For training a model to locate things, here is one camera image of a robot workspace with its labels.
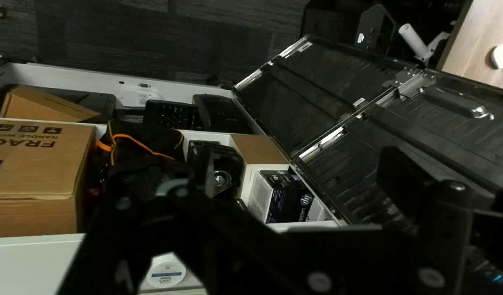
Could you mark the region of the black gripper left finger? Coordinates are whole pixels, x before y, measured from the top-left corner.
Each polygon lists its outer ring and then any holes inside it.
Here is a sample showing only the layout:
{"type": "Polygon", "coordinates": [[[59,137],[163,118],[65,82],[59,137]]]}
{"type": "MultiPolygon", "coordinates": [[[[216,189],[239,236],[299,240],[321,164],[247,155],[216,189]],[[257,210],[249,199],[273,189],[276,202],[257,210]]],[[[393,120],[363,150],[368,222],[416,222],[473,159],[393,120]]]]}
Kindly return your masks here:
{"type": "Polygon", "coordinates": [[[57,295],[139,295],[154,258],[175,255],[208,295],[294,295],[285,240],[232,204],[208,196],[204,169],[181,177],[118,171],[57,295]]]}

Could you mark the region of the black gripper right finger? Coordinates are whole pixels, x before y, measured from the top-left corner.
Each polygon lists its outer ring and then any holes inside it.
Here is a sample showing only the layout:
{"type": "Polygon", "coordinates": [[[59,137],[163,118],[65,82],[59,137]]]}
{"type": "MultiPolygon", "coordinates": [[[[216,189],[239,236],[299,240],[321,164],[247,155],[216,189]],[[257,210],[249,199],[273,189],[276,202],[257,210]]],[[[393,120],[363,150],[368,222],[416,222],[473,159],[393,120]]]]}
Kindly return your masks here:
{"type": "Polygon", "coordinates": [[[414,277],[424,295],[503,295],[503,192],[491,209],[457,179],[435,179],[394,146],[376,184],[414,227],[414,277]]]}

